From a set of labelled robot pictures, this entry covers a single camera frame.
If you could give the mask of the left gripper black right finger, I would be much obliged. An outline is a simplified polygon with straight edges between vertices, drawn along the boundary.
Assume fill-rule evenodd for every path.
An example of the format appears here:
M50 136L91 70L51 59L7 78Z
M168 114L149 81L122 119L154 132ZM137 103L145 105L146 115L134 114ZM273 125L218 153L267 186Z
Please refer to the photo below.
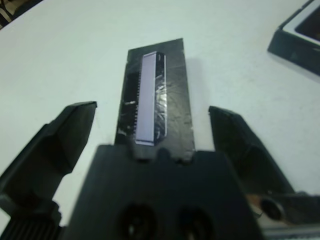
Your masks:
M295 190L243 117L231 110L208 109L215 150L223 152L247 194L293 194Z

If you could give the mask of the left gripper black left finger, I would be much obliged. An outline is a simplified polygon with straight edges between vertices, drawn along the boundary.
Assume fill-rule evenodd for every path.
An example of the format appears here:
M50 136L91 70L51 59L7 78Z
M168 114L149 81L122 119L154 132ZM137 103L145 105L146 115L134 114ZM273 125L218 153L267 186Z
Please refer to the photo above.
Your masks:
M0 197L51 199L88 142L96 108L95 101L74 103L45 124L0 177Z

